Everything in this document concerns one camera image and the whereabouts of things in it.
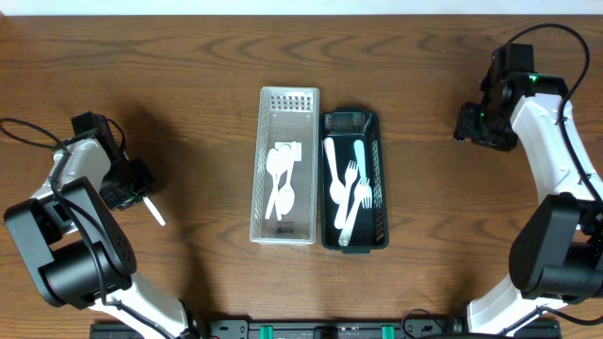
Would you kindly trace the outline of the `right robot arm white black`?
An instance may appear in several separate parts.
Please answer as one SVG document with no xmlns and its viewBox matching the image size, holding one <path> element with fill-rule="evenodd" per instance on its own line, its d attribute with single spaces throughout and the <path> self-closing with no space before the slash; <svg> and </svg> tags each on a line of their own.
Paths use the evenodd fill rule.
<svg viewBox="0 0 603 339">
<path fill-rule="evenodd" d="M 514 335 L 539 315 L 602 295 L 602 180 L 581 142 L 559 76 L 534 70 L 533 48 L 497 48 L 480 103 L 462 106 L 458 141 L 509 152 L 523 146 L 539 206 L 513 242 L 509 272 L 469 302 L 466 326 Z"/>
</svg>

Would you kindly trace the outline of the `white plastic spoon bowl down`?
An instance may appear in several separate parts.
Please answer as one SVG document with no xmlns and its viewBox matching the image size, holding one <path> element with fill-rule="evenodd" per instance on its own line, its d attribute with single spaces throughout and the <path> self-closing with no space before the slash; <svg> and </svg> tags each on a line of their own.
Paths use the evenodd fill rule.
<svg viewBox="0 0 603 339">
<path fill-rule="evenodd" d="M 291 185 L 292 172 L 297 156 L 297 142 L 291 142 L 289 163 L 287 167 L 285 185 L 279 190 L 279 213 L 283 216 L 290 212 L 295 201 L 295 192 Z"/>
</svg>

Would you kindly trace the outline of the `pale blue plastic fork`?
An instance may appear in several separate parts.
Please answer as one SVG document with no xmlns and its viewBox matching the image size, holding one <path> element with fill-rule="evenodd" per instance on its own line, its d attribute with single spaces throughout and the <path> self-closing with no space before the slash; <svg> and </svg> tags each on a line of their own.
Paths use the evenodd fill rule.
<svg viewBox="0 0 603 339">
<path fill-rule="evenodd" d="M 365 150 L 365 143 L 362 139 L 356 139 L 353 142 L 353 149 L 355 153 L 355 157 L 357 160 L 357 164 L 359 167 L 360 178 L 369 184 L 369 179 L 367 176 L 367 157 Z M 365 209 L 372 207 L 372 191 L 371 188 L 368 189 L 368 197 L 363 199 L 362 206 Z"/>
</svg>

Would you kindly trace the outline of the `white plastic spoon crossing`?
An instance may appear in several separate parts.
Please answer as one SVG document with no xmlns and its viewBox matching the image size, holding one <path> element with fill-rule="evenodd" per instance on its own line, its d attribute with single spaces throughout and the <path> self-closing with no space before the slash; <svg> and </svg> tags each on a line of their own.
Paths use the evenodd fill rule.
<svg viewBox="0 0 603 339">
<path fill-rule="evenodd" d="M 270 219 L 272 210 L 275 210 L 275 214 L 278 220 L 282 219 L 282 214 L 279 212 L 276 199 L 278 197 L 278 185 L 280 184 L 280 176 L 282 174 L 282 158 L 281 154 L 275 148 L 272 148 L 268 152 L 266 169 L 272 177 L 272 190 L 269 195 L 269 203 L 265 215 L 265 219 Z"/>
</svg>

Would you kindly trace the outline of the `white plastic spoon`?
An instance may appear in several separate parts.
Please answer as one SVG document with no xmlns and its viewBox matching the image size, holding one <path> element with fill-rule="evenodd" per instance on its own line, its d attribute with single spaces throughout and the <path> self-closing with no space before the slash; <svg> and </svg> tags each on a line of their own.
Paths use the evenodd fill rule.
<svg viewBox="0 0 603 339">
<path fill-rule="evenodd" d="M 276 149 L 280 152 L 281 154 L 281 158 L 282 158 L 282 174 L 286 171 L 286 168 L 288 166 L 289 163 L 289 153 L 291 148 L 288 145 L 283 145 L 280 149 Z M 278 186 L 278 197 L 276 199 L 276 203 L 279 209 L 279 186 Z"/>
<path fill-rule="evenodd" d="M 345 187 L 338 177 L 334 140 L 331 137 L 324 138 L 323 147 L 327 156 L 327 162 L 332 178 L 329 192 L 333 202 L 336 204 L 341 204 L 344 199 Z"/>
<path fill-rule="evenodd" d="M 165 226 L 166 220 L 163 218 L 163 216 L 161 215 L 155 204 L 152 202 L 152 200 L 149 197 L 143 197 L 142 200 L 153 215 L 153 217 L 155 218 L 155 220 L 157 221 L 157 223 L 160 226 Z"/>
</svg>

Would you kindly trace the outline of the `dark green perforated plastic basket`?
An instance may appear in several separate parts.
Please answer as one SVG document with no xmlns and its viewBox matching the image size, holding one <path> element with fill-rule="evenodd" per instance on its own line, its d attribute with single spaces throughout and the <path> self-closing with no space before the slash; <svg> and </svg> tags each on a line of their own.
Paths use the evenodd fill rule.
<svg viewBox="0 0 603 339">
<path fill-rule="evenodd" d="M 322 245 L 344 253 L 387 247 L 380 120 L 344 106 L 319 118 Z"/>
</svg>

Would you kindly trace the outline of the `white plastic fork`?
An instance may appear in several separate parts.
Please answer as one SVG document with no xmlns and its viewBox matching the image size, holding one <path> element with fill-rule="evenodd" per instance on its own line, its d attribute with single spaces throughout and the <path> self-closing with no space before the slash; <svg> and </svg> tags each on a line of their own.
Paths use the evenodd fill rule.
<svg viewBox="0 0 603 339">
<path fill-rule="evenodd" d="M 359 246 L 367 242 L 374 225 L 372 208 L 372 188 L 368 178 L 360 179 L 352 191 L 350 211 L 338 237 L 338 245 L 347 247 L 350 243 Z"/>
<path fill-rule="evenodd" d="M 351 187 L 358 177 L 358 166 L 354 160 L 351 160 L 345 171 L 345 188 L 343 199 L 339 204 L 337 213 L 334 219 L 334 226 L 336 229 L 342 229 L 345 224 L 346 215 L 348 213 L 348 205 L 350 200 Z"/>
</svg>

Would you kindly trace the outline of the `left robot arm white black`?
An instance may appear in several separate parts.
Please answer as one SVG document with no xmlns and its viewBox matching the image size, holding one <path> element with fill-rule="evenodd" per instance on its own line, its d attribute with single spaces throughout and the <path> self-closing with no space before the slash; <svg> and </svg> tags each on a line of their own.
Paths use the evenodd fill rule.
<svg viewBox="0 0 603 339">
<path fill-rule="evenodd" d="M 137 270 L 137 259 L 112 215 L 144 202 L 154 177 L 115 139 L 116 122 L 87 112 L 72 118 L 74 135 L 54 138 L 54 165 L 31 198 L 4 214 L 8 231 L 42 298 L 119 319 L 143 338 L 205 338 L 183 302 L 162 293 Z"/>
</svg>

